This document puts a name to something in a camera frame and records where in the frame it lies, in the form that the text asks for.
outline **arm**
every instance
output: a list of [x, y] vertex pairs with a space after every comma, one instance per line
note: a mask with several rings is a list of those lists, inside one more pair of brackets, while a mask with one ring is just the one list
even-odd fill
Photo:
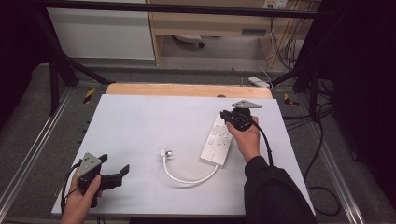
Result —
[[85, 217], [88, 215], [91, 208], [92, 198], [96, 191], [99, 190], [101, 183], [101, 176], [99, 175], [91, 182], [84, 195], [78, 190], [75, 190], [78, 188], [77, 172], [78, 170], [76, 170], [73, 175], [61, 224], [84, 223]]
[[303, 194], [285, 170], [268, 166], [260, 155], [260, 132], [252, 125], [239, 132], [227, 123], [247, 165], [245, 210], [247, 224], [317, 223]]

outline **power strip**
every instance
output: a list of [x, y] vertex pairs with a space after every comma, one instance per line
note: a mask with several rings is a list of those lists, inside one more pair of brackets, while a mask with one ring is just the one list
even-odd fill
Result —
[[218, 114], [202, 150], [201, 161], [222, 167], [227, 158], [231, 140], [233, 136], [228, 132], [224, 119]]
[[257, 78], [257, 77], [250, 77], [248, 81], [258, 87], [263, 87], [263, 88], [268, 88], [270, 85], [266, 83], [265, 81]]

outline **gray carpet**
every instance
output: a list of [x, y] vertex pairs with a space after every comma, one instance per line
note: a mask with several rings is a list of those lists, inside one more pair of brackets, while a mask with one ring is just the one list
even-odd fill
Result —
[[[154, 82], [154, 83], [189, 83], [189, 84], [220, 84], [249, 85], [243, 77], [257, 74], [253, 70], [227, 71], [188, 71], [187, 69], [104, 69], [93, 68], [103, 77], [118, 82]], [[83, 85], [74, 89], [71, 99], [53, 130], [49, 141], [29, 174], [7, 213], [7, 218], [16, 217], [40, 218], [58, 220], [50, 211], [55, 202], [57, 190], [60, 189], [64, 175], [79, 148], [79, 141], [84, 137], [83, 130], [89, 128], [87, 121], [91, 120], [98, 104], [99, 97], [106, 91], [106, 86], [97, 86], [89, 104], [82, 103], [89, 86]], [[301, 116], [304, 111], [300, 106], [284, 103], [284, 92], [290, 95], [292, 101], [298, 101], [288, 88], [275, 88], [274, 98], [279, 102], [284, 116]], [[19, 106], [6, 126], [0, 132], [0, 190], [3, 192], [7, 183], [17, 171], [19, 164], [35, 141], [40, 129], [45, 124], [50, 112], [50, 89], [48, 68], [39, 67], [35, 70], [34, 79], [25, 93]], [[367, 223], [396, 223], [396, 212], [390, 206], [367, 166], [351, 159], [350, 149], [337, 118], [328, 116], [323, 120], [324, 137], [340, 166], [346, 182], [358, 204]], [[308, 125], [289, 131], [290, 141], [302, 172], [312, 160], [318, 143]], [[326, 167], [320, 155], [312, 167], [307, 186], [322, 186], [334, 188]], [[335, 202], [329, 194], [314, 191], [311, 195], [314, 206], [324, 211], [334, 211]], [[323, 223], [348, 223], [344, 209], [334, 217], [317, 214], [317, 220]], [[135, 223], [149, 223], [139, 219]]]

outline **hand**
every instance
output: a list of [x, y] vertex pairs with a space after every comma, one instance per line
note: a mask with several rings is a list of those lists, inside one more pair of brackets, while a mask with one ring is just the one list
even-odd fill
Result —
[[[69, 193], [78, 188], [77, 172], [75, 171]], [[83, 223], [91, 208], [91, 202], [96, 191], [99, 190], [101, 176], [97, 176], [88, 187], [84, 195], [78, 190], [67, 196], [67, 203], [62, 216], [61, 224]]]
[[[253, 116], [253, 120], [259, 123], [259, 118]], [[244, 156], [246, 162], [260, 156], [260, 131], [256, 126], [251, 125], [246, 131], [240, 132], [230, 122], [227, 122], [226, 125], [228, 132], [235, 138], [239, 151]]]

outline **floor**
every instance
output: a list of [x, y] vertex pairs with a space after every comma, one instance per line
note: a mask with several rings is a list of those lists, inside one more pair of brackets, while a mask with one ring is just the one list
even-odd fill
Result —
[[[281, 76], [286, 69], [264, 74], [266, 63], [258, 50], [254, 38], [205, 37], [205, 47], [200, 49], [192, 44], [181, 43], [171, 36], [165, 39], [163, 60], [159, 66], [149, 63], [129, 63], [123, 66], [92, 65], [92, 70], [103, 77], [118, 82], [151, 82], [151, 83], [189, 83], [212, 85], [247, 85], [247, 77], [257, 76], [271, 78]], [[49, 120], [50, 86], [48, 67], [40, 66], [34, 72], [34, 78], [12, 117], [0, 131], [0, 156], [7, 158], [1, 163], [0, 192], [8, 192], [7, 187], [32, 145]], [[62, 185], [64, 174], [74, 159], [85, 130], [89, 127], [100, 95], [106, 86], [92, 82], [82, 74], [77, 88], [63, 87], [70, 93], [70, 99], [48, 139], [40, 148], [40, 153], [33, 156], [30, 173], [25, 176], [18, 195], [9, 199], [12, 205], [7, 209], [4, 223], [55, 223], [59, 217], [50, 213], [54, 205], [54, 195]], [[272, 89], [278, 100], [283, 116], [302, 116], [302, 99], [306, 94], [295, 94], [291, 88], [294, 79]], [[324, 82], [329, 88], [331, 83]], [[83, 104], [87, 90], [95, 87], [89, 104]], [[285, 93], [289, 101], [285, 102]], [[327, 96], [319, 96], [322, 105], [328, 101]], [[351, 151], [343, 132], [337, 124], [336, 115], [329, 114], [322, 119], [325, 145], [334, 155], [344, 179], [351, 189], [356, 205], [359, 207], [364, 223], [396, 223], [396, 212], [375, 183], [369, 170], [363, 163], [352, 160]], [[318, 147], [314, 124], [306, 120], [285, 120], [300, 169], [304, 172], [312, 161]], [[320, 153], [307, 178], [307, 186], [322, 186], [336, 193], [329, 175], [328, 167]], [[327, 192], [314, 190], [311, 200], [319, 209], [333, 212], [337, 209], [336, 201]], [[343, 208], [336, 216], [317, 214], [320, 223], [349, 223], [347, 211]], [[135, 219], [134, 223], [155, 223], [158, 220]], [[107, 223], [128, 223], [128, 218], [110, 218]]]

